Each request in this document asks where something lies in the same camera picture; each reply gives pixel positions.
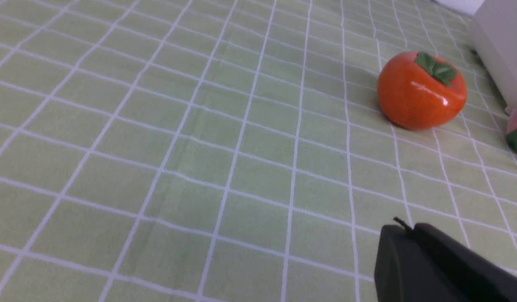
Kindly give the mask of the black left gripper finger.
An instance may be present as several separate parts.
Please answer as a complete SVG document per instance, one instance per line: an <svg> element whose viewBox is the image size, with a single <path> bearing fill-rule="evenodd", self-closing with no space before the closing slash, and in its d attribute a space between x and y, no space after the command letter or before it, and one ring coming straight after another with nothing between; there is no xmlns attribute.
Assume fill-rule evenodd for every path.
<svg viewBox="0 0 517 302"><path fill-rule="evenodd" d="M517 277L435 226L383 225L374 285L380 302L517 302Z"/></svg>

